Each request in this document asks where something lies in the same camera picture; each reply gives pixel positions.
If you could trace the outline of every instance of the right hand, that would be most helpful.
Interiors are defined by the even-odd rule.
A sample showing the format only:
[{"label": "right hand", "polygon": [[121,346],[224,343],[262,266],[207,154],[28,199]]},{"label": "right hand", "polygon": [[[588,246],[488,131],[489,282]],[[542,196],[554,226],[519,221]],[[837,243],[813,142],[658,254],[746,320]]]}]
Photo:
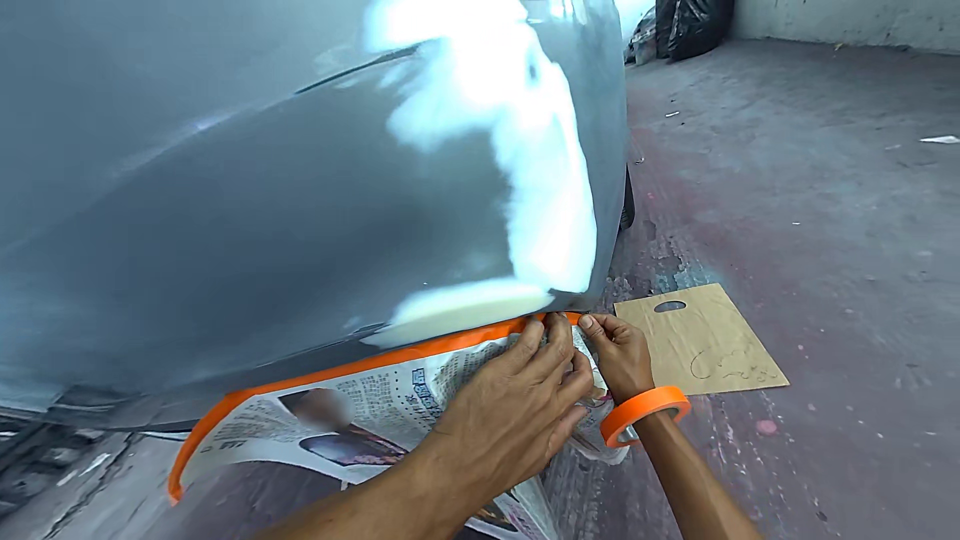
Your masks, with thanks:
[{"label": "right hand", "polygon": [[618,405],[655,387],[641,329],[605,313],[584,315],[579,325],[597,350],[600,375]]}]

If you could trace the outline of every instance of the gray car panel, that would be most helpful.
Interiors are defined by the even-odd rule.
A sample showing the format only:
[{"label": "gray car panel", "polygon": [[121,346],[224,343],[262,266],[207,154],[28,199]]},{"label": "gray car panel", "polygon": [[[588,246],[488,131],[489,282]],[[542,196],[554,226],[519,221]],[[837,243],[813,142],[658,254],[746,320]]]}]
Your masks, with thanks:
[{"label": "gray car panel", "polygon": [[[569,81],[597,227],[589,289],[548,308],[585,309],[623,201],[618,21],[610,1],[525,4]],[[225,392],[381,352],[360,339],[425,287],[511,274],[488,134],[424,154],[388,133],[403,97],[384,78],[422,65],[364,51],[367,6],[6,7],[0,405],[189,423]]]}]

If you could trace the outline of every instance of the black plastic bag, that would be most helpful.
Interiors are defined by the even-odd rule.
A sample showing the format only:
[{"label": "black plastic bag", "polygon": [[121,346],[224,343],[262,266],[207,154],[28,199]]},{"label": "black plastic bag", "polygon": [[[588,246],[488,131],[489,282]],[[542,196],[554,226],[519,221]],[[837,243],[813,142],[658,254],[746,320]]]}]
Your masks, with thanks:
[{"label": "black plastic bag", "polygon": [[673,14],[677,9],[677,0],[657,0],[654,17],[656,23],[657,58],[670,58],[670,33],[673,32]]},{"label": "black plastic bag", "polygon": [[733,23],[733,0],[676,0],[667,52],[673,60],[702,55],[720,44]]}]

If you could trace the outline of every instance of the white body filler patch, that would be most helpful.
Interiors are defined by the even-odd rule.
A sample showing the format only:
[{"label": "white body filler patch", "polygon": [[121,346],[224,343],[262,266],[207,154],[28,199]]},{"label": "white body filler patch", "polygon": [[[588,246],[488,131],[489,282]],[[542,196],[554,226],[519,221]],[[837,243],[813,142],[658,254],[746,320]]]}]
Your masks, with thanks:
[{"label": "white body filler patch", "polygon": [[[572,4],[563,7],[559,16],[575,20]],[[381,0],[367,12],[369,50],[421,43],[426,61],[387,121],[397,140],[429,153],[489,131],[511,187],[504,210],[514,275],[414,293],[365,343],[395,347],[475,328],[547,307],[550,289],[589,287],[596,221],[573,100],[526,18],[518,0]]]}]

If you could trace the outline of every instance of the tire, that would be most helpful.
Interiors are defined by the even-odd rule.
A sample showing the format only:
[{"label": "tire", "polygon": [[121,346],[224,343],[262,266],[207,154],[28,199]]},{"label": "tire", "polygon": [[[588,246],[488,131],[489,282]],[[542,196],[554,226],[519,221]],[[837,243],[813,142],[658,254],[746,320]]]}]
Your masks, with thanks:
[{"label": "tire", "polygon": [[623,210],[620,211],[620,231],[630,229],[636,218],[634,187],[630,182],[630,169],[627,169],[627,185],[623,189]]}]

